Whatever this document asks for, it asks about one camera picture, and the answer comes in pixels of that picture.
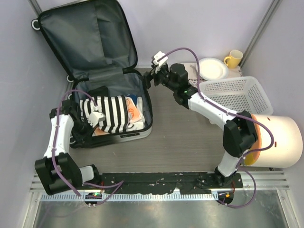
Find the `open suitcase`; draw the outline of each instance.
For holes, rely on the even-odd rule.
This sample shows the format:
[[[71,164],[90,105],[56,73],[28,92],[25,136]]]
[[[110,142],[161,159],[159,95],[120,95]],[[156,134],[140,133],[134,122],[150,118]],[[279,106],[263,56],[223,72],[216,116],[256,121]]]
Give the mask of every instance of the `open suitcase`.
[[[148,136],[152,130],[152,106],[142,76],[134,68],[137,52],[120,4],[116,0],[88,0],[42,12],[32,27],[42,32],[57,59],[66,70],[73,88],[92,96],[141,97],[143,128],[95,133],[89,140],[76,142],[73,148],[91,148]],[[87,97],[73,93],[69,97],[80,106]]]

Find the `suitcase wheel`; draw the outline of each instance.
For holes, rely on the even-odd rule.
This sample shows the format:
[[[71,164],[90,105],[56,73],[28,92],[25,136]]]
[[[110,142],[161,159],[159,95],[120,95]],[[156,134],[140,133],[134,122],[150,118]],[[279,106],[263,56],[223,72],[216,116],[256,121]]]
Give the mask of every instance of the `suitcase wheel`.
[[[70,78],[70,75],[67,75],[66,79],[67,79],[68,82],[74,82],[74,80]]]
[[[38,23],[38,20],[37,19],[34,19],[32,20],[32,28],[35,30],[35,31],[40,31],[40,27],[39,27],[39,23]]]
[[[75,139],[73,138],[73,136],[71,135],[70,136],[70,146],[74,145],[74,144],[77,144]]]

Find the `plastic basket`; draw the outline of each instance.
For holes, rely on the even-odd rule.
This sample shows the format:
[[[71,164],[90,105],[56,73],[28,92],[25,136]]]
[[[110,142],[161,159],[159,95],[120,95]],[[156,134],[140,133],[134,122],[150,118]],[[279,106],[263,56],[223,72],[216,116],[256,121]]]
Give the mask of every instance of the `plastic basket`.
[[[258,80],[254,77],[235,77],[200,83],[200,90],[222,106],[252,114],[273,113],[271,103]]]

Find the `gray floor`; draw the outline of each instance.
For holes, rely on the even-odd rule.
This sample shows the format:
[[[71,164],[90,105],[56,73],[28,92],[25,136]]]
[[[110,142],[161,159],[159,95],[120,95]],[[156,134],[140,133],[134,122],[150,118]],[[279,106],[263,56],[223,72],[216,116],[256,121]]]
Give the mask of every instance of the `gray floor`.
[[[213,171],[224,154],[223,132],[202,115],[178,105],[172,91],[149,90],[152,133],[145,139],[94,149],[71,149],[79,166],[95,164],[100,172]]]
[[[251,191],[235,193],[241,205]],[[83,202],[41,202],[35,228],[287,228],[276,191],[258,191],[243,209],[216,201],[108,202],[96,208]]]

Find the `yellow mug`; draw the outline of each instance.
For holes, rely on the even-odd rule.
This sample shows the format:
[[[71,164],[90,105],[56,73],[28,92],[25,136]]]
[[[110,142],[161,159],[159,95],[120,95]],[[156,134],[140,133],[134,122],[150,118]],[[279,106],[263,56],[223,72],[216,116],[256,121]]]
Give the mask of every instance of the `yellow mug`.
[[[230,51],[229,56],[224,58],[224,63],[228,66],[228,68],[233,69],[239,65],[242,58],[243,58],[243,53],[241,51],[232,50]]]

